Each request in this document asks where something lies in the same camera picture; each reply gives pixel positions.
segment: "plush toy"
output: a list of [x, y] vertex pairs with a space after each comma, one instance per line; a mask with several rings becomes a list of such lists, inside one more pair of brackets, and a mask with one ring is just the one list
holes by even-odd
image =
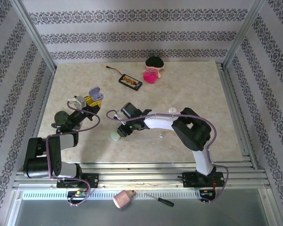
[[143, 78], [148, 83], [154, 83], [157, 78], [160, 79], [159, 71], [164, 69], [164, 62], [158, 56], [151, 56], [146, 60], [146, 70], [143, 70]]

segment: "striped wall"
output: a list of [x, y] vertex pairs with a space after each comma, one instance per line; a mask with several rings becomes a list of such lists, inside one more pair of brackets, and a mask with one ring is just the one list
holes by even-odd
[[264, 3], [228, 72], [283, 218], [283, 0]]
[[0, 0], [0, 225], [51, 73], [8, 0]]
[[55, 62], [216, 60], [253, 0], [23, 0]]

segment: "metal vent grille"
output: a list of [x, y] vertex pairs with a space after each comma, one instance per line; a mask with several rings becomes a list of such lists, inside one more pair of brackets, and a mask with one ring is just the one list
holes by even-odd
[[[120, 191], [92, 191], [89, 200], [111, 200]], [[155, 197], [168, 199], [197, 199], [200, 198], [199, 190], [165, 190], [153, 191], [142, 190], [136, 191], [136, 200], [153, 199], [145, 193], [151, 194]], [[67, 191], [24, 191], [23, 200], [65, 200]]]

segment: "yellow object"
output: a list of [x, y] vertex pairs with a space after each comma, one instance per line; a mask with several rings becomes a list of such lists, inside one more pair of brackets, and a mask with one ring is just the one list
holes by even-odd
[[81, 196], [82, 195], [82, 192], [81, 191], [77, 191], [76, 193], [75, 193], [75, 196]]
[[86, 104], [89, 105], [90, 107], [94, 107], [96, 105], [98, 105], [99, 107], [101, 106], [101, 103], [102, 101], [99, 100], [99, 101], [93, 101], [91, 96], [87, 96], [85, 97], [85, 100], [86, 100]]

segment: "marble surface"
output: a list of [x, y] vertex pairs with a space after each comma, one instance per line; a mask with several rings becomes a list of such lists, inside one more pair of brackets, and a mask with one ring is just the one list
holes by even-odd
[[[137, 108], [167, 113], [170, 107], [178, 111], [185, 107], [210, 120], [217, 129], [217, 139], [211, 147], [213, 161], [242, 161], [242, 154], [214, 61], [166, 62], [161, 79], [155, 84], [143, 82], [139, 91], [120, 83], [120, 74], [106, 65], [117, 68], [143, 81], [140, 63], [59, 64], [46, 105], [39, 136], [55, 133], [50, 126], [56, 112], [67, 108], [68, 98], [88, 95], [89, 89], [99, 86], [104, 94], [98, 115], [100, 125], [80, 133], [77, 147], [62, 151], [66, 162], [195, 162], [194, 157], [173, 131], [151, 129], [135, 131], [118, 142], [110, 138], [118, 122], [106, 118], [110, 109], [119, 110], [127, 102]], [[95, 122], [83, 121], [83, 129]]]

